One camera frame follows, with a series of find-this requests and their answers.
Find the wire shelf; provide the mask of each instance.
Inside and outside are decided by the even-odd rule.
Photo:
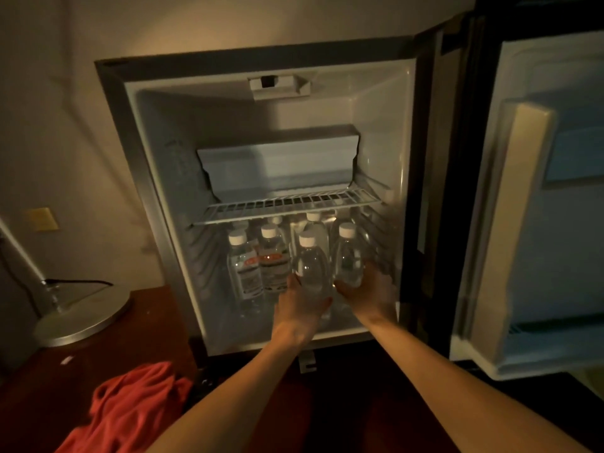
[[[275,197],[273,199],[210,205],[202,219],[194,226],[220,222],[257,219],[276,215],[306,213],[308,211],[335,210],[378,204],[381,200],[366,189],[349,188],[312,194]]]

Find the metal lamp base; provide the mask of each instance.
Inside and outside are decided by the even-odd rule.
[[[96,334],[113,323],[130,305],[130,291],[110,286],[72,304],[63,312],[44,316],[34,329],[42,347],[60,347]]]

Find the red towel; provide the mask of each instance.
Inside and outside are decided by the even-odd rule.
[[[144,452],[181,415],[192,386],[170,362],[144,364],[95,389],[91,423],[75,428],[56,453]]]

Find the bottle label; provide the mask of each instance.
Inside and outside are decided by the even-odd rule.
[[[258,257],[255,251],[245,254],[247,257],[243,267],[237,270],[238,289],[243,300],[252,299],[262,293],[262,278]],[[231,258],[232,264],[236,264],[238,257]]]
[[[291,273],[289,251],[269,253],[260,256],[260,267],[264,289],[268,292],[283,292],[288,288],[288,275]]]

